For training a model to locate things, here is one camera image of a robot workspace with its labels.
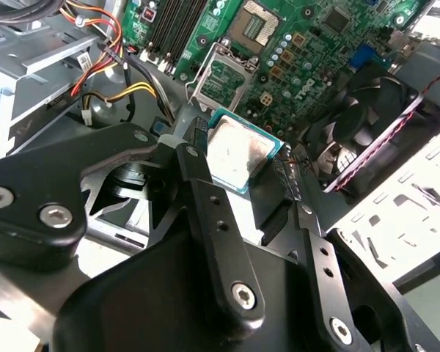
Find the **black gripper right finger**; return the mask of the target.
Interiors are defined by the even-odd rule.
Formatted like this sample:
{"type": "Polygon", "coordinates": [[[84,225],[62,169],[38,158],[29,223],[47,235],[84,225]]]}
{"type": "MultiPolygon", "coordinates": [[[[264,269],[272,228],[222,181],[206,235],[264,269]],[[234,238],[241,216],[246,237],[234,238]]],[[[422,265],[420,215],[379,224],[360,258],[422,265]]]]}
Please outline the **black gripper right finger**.
{"type": "Polygon", "coordinates": [[[302,322],[312,351],[440,351],[440,340],[381,269],[338,230],[324,234],[304,203],[301,176],[272,159],[260,176],[262,244],[296,257],[305,286],[302,322]]]}

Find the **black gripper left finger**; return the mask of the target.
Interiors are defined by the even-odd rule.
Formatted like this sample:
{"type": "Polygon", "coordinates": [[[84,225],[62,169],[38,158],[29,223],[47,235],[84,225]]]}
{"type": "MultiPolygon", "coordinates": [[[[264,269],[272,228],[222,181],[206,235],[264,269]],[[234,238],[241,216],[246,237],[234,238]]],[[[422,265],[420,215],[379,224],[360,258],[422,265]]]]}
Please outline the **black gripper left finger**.
{"type": "Polygon", "coordinates": [[[72,260],[89,216],[132,196],[150,201],[153,230],[145,250],[180,233],[191,239],[207,318],[224,332],[258,330],[264,298],[205,154],[192,144],[156,143],[132,124],[0,160],[0,261],[61,268],[72,260]]]}

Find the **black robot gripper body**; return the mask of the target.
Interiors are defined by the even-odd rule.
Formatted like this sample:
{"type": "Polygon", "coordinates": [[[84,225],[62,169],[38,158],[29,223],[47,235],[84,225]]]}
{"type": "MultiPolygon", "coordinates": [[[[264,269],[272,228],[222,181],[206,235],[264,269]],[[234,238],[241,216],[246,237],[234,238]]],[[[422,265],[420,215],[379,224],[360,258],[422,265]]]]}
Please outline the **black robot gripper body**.
{"type": "Polygon", "coordinates": [[[242,341],[207,318],[206,286],[185,233],[80,286],[56,321],[58,351],[330,351],[320,337],[304,271],[257,246],[246,249],[265,299],[265,321],[242,341]]]}

